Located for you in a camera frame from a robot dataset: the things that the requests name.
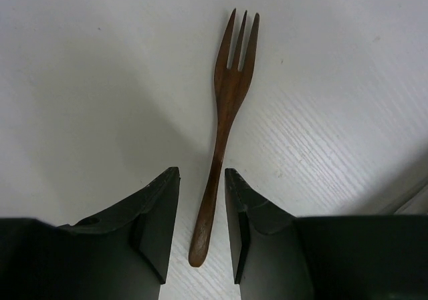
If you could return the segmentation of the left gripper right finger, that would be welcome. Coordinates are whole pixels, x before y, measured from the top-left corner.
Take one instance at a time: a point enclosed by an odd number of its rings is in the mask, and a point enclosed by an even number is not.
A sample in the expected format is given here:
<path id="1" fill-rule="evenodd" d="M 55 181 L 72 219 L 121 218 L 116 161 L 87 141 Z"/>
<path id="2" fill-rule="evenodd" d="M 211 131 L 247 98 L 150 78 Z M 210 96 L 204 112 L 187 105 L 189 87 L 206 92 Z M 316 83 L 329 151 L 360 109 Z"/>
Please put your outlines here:
<path id="1" fill-rule="evenodd" d="M 296 217 L 225 170 L 242 299 L 426 299 L 425 215 Z"/>

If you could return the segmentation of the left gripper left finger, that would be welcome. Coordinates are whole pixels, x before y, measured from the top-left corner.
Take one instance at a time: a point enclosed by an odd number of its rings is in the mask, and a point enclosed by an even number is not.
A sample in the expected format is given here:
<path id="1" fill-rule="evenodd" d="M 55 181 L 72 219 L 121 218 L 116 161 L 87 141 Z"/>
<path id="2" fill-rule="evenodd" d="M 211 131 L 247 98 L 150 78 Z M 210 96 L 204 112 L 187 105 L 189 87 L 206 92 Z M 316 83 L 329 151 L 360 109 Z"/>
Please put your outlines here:
<path id="1" fill-rule="evenodd" d="M 74 225 L 1 220 L 2 299 L 158 299 L 180 187 L 167 168 L 144 188 Z"/>

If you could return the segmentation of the brown wooden fork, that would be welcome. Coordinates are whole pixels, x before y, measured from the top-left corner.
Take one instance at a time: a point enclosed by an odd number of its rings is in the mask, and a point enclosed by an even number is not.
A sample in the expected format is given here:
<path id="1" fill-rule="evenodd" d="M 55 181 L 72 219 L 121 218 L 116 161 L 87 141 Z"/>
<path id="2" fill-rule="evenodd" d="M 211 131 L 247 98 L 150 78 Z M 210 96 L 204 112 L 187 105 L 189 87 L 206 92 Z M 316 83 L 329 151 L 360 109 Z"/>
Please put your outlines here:
<path id="1" fill-rule="evenodd" d="M 231 65 L 228 64 L 235 15 L 236 11 L 232 11 L 219 47 L 214 69 L 213 85 L 217 107 L 217 132 L 207 185 L 201 200 L 189 247 L 188 261 L 190 266 L 195 268 L 200 267 L 205 262 L 208 254 L 219 179 L 229 133 L 251 85 L 255 67 L 260 22 L 259 13 L 256 13 L 253 18 L 245 56 L 241 58 L 247 19 L 246 15 L 243 16 L 235 51 L 233 52 L 233 59 Z"/>

